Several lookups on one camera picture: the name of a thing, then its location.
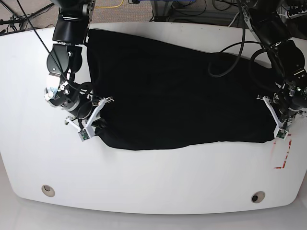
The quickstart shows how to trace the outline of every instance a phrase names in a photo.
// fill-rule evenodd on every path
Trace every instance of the black cloth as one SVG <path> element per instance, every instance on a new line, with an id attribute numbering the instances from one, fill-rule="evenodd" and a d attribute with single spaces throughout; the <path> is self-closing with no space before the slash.
<path id="1" fill-rule="evenodd" d="M 110 147 L 175 149 L 217 141 L 264 143 L 276 124 L 257 95 L 268 95 L 248 75 L 248 60 L 221 78 L 235 56 L 191 50 L 139 36 L 92 29 L 87 58 L 94 93 L 115 102 L 101 110 L 97 135 Z M 274 86 L 271 69 L 254 65 L 259 81 Z"/>

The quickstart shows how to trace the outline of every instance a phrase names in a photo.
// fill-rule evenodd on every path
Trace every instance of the yellow cable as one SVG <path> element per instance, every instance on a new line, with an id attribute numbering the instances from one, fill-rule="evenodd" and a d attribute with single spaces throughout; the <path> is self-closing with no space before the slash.
<path id="1" fill-rule="evenodd" d="M 121 1 L 121 3 L 117 6 L 95 6 L 95 8 L 116 8 L 120 7 L 124 3 L 124 0 Z"/>

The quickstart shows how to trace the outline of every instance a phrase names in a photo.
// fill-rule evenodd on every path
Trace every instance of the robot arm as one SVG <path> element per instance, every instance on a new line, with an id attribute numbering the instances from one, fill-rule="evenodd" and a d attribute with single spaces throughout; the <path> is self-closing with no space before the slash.
<path id="1" fill-rule="evenodd" d="M 53 34 L 53 45 L 47 59 L 50 72 L 47 79 L 46 100 L 52 106 L 61 106 L 76 116 L 76 128 L 82 140 L 94 136 L 90 130 L 93 121 L 99 119 L 99 111 L 112 99 L 95 99 L 89 93 L 90 82 L 77 84 L 75 73 L 82 65 L 82 45 L 86 39 L 95 0 L 51 0 L 59 6 L 58 22 Z M 263 44 L 262 52 L 267 52 L 281 88 L 275 91 L 274 98 L 264 98 L 266 105 L 275 116 L 281 134 L 286 133 L 288 122 L 302 108 L 307 108 L 307 73 L 302 52 L 290 40 L 291 35 L 281 21 L 276 10 L 282 0 L 241 0 L 245 22 L 255 38 Z"/>

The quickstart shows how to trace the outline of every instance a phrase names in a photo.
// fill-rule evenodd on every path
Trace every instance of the white table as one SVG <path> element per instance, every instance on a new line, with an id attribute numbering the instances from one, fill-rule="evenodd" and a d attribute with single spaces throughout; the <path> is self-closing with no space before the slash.
<path id="1" fill-rule="evenodd" d="M 238 42 L 241 31 L 201 24 L 106 23 L 101 28 L 149 37 L 208 52 Z M 39 31 L 51 49 L 53 29 Z M 254 40 L 248 32 L 246 40 Z M 307 42 L 295 39 L 307 54 Z M 149 213 L 235 212 L 288 205 L 307 169 L 307 122 L 291 137 L 265 144 L 212 143 L 174 150 L 127 151 L 99 137 L 80 142 L 65 111 L 44 101 L 47 53 L 33 32 L 0 37 L 0 151 L 14 192 L 22 198 L 86 209 Z M 259 48 L 248 44 L 243 55 Z M 89 80 L 83 49 L 79 82 Z M 260 56 L 263 62 L 268 59 Z M 284 169 L 282 166 L 292 140 Z M 41 186 L 55 189 L 47 197 Z M 251 202 L 257 191 L 266 193 Z"/>

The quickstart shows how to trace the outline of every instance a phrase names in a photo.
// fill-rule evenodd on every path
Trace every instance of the round hole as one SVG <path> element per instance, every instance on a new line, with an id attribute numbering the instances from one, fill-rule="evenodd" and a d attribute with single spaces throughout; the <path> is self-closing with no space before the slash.
<path id="1" fill-rule="evenodd" d="M 49 197 L 54 197 L 54 195 L 56 194 L 55 191 L 53 190 L 52 187 L 50 187 L 49 185 L 43 185 L 42 186 L 42 192 Z"/>
<path id="2" fill-rule="evenodd" d="M 258 204 L 260 203 L 263 199 L 265 198 L 265 193 L 260 191 L 256 192 L 254 195 L 251 197 L 251 202 Z"/>

